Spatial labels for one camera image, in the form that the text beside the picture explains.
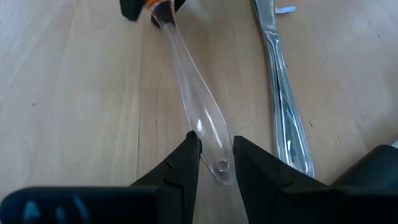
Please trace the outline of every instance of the wood grain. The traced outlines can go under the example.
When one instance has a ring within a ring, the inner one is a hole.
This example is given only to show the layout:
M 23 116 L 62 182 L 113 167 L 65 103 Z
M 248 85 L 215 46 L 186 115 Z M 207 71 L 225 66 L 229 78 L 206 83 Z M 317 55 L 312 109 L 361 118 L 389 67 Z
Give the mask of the wood grain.
M 398 139 L 398 3 L 275 0 L 316 178 Z M 266 50 L 250 0 L 187 0 L 177 23 L 232 136 L 269 152 Z M 167 39 L 118 1 L 0 2 L 0 198 L 30 185 L 129 185 L 188 131 Z M 201 164 L 195 223 L 246 223 Z

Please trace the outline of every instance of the fork handle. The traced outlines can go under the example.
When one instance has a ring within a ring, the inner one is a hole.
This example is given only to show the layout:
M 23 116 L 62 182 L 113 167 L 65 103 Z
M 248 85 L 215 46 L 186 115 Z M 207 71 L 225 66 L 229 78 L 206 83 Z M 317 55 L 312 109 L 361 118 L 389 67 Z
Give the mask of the fork handle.
M 310 149 L 287 77 L 286 65 L 276 31 L 264 30 L 271 66 L 274 102 L 274 137 L 279 159 L 314 177 Z

